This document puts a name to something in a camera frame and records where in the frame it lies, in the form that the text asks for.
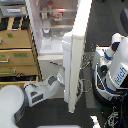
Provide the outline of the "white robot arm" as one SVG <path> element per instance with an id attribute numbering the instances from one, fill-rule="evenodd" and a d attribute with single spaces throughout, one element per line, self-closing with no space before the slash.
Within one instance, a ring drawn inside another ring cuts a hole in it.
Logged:
<path id="1" fill-rule="evenodd" d="M 18 128 L 26 106 L 34 105 L 54 96 L 64 82 L 49 76 L 42 82 L 27 82 L 24 87 L 7 85 L 0 89 L 0 128 Z"/>

